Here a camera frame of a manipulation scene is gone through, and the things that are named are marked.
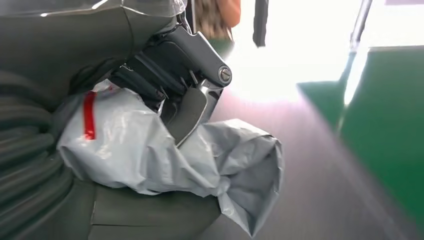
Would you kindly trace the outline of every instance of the red stripe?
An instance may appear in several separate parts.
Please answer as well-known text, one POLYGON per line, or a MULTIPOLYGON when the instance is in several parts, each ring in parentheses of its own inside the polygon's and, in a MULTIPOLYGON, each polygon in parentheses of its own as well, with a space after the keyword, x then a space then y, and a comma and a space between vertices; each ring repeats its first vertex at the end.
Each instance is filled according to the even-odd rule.
POLYGON ((96 139, 96 127, 94 124, 93 105, 96 93, 90 91, 84 99, 84 135, 87 140, 96 139))

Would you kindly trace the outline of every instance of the gray floor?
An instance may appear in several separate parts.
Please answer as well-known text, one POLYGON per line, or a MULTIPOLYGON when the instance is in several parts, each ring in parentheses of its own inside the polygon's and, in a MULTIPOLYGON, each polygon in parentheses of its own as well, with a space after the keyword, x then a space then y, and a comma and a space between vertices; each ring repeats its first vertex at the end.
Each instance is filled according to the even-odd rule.
MULTIPOLYGON (((251 73, 260 72, 247 68, 251 73)), ((421 239, 414 224, 357 165, 294 85, 287 84, 276 93, 266 82, 252 86, 246 78, 245 84, 240 81, 234 76, 211 121, 238 118, 262 128, 283 142, 285 156, 279 202, 254 239, 421 239), (263 100, 241 94, 246 91, 263 96, 263 100)), ((250 238, 221 216, 197 239, 250 238)))

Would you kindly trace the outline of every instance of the green floor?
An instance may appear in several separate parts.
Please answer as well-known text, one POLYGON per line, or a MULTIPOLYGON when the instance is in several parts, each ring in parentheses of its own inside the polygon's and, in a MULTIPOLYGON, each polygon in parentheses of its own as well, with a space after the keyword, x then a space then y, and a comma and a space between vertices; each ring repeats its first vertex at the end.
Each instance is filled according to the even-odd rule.
POLYGON ((347 69, 339 82, 299 87, 335 131, 344 115, 343 141, 424 232, 424 47, 370 51, 342 113, 347 69))

